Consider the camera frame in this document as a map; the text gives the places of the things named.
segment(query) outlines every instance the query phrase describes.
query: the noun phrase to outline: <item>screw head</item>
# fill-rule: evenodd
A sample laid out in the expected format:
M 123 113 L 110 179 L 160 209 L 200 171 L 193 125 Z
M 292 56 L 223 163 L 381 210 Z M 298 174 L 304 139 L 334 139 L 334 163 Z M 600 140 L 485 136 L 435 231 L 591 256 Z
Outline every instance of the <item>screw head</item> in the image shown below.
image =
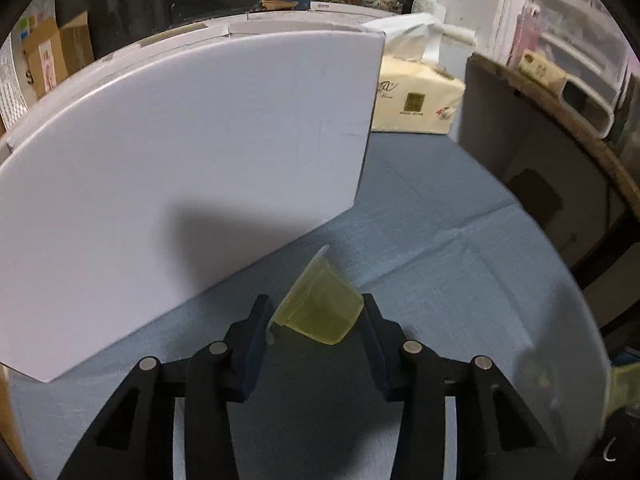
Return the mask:
M 211 343 L 209 345 L 209 352 L 211 352 L 213 355 L 222 355 L 226 352 L 227 349 L 228 346 L 224 341 L 216 341 L 215 343 Z
M 419 354 L 422 352 L 422 345 L 413 339 L 409 339 L 404 342 L 402 349 L 408 354 Z
M 481 370 L 488 370 L 494 365 L 494 362 L 486 355 L 479 355 L 474 359 L 474 364 Z
M 138 363 L 138 366 L 142 371 L 148 372 L 149 370 L 153 370 L 156 364 L 158 364 L 158 362 L 153 357 L 145 357 Z

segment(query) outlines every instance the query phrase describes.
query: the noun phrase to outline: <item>gray cloth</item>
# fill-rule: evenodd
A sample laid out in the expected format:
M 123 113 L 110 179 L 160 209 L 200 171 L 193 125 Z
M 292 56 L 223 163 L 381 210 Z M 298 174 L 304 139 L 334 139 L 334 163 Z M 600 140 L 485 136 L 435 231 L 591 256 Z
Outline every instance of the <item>gray cloth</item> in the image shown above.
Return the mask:
M 222 338 L 257 294 L 277 304 L 325 244 L 330 261 L 374 295 L 385 317 L 441 356 L 491 356 L 563 452 L 577 461 L 587 451 L 602 413 L 607 359 L 554 248 L 510 193 L 447 137 L 373 134 L 351 210 L 50 384 L 10 373 L 37 480 L 56 478 L 142 356 L 185 358 Z M 287 328 L 275 335 L 250 400 L 229 405 L 240 478 L 389 478 L 401 405 L 386 404 L 375 390 L 357 335 L 336 346 Z M 34 342 L 34 351 L 46 349 Z M 177 412 L 175 470 L 183 478 Z M 454 478 L 454 412 L 447 413 L 446 478 Z

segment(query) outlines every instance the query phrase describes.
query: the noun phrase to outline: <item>translucent cup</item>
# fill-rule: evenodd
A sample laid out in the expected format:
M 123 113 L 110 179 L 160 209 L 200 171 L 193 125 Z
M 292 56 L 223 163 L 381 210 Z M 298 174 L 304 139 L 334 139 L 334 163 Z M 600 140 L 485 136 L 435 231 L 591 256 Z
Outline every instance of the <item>translucent cup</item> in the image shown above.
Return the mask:
M 324 257 L 324 246 L 280 303 L 271 322 L 327 345 L 342 341 L 355 324 L 364 300 Z

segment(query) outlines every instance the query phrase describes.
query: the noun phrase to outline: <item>curved white board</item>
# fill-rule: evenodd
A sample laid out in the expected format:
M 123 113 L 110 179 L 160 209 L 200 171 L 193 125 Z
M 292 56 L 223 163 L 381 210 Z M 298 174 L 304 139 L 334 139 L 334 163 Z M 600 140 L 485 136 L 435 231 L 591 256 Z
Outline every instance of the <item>curved white board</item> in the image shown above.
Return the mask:
M 50 381 L 350 208 L 383 43 L 199 41 L 39 103 L 0 166 L 0 361 Z

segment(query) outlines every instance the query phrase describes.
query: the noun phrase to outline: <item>tissue package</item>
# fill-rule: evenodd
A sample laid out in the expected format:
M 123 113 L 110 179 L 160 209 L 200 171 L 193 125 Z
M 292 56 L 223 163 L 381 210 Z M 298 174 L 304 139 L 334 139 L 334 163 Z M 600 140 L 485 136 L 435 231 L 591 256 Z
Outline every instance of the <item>tissue package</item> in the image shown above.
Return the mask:
M 417 61 L 384 56 L 371 129 L 448 134 L 465 84 Z

